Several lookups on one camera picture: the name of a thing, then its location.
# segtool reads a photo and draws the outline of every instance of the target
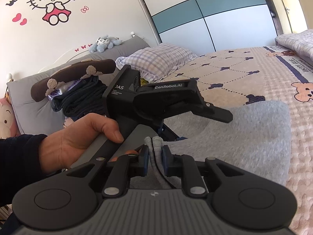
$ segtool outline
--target finger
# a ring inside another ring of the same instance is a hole
[[[93,129],[95,129],[97,132],[104,133],[109,140],[115,143],[122,143],[124,141],[124,138],[121,135],[118,124],[115,120],[96,113],[90,113],[84,118],[87,119],[87,123],[90,123]]]
[[[138,152],[135,151],[135,150],[128,150],[128,151],[125,152],[124,155],[127,155],[127,154],[136,154],[136,155],[138,155]],[[109,162],[116,162],[118,158],[119,158],[119,156],[113,157]]]

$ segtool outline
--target pink plush toy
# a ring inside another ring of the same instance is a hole
[[[18,125],[12,106],[6,98],[0,99],[0,138],[6,139],[19,135]]]

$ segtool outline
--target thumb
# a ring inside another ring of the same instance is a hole
[[[90,113],[85,117],[90,120],[90,124],[95,131],[104,133],[109,140],[115,143],[122,143],[124,141],[115,120],[96,113]]]

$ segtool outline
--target sleeve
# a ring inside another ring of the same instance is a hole
[[[0,206],[11,204],[24,186],[45,178],[39,162],[39,145],[46,135],[0,140]]]

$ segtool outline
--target pink dress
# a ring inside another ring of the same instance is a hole
[[[64,13],[65,15],[69,16],[71,14],[71,11],[68,11],[67,9],[59,10],[58,8],[54,7],[53,11],[51,11],[50,13],[46,13],[46,15],[44,15],[42,19],[49,22],[49,18],[52,15],[58,16],[60,13]]]

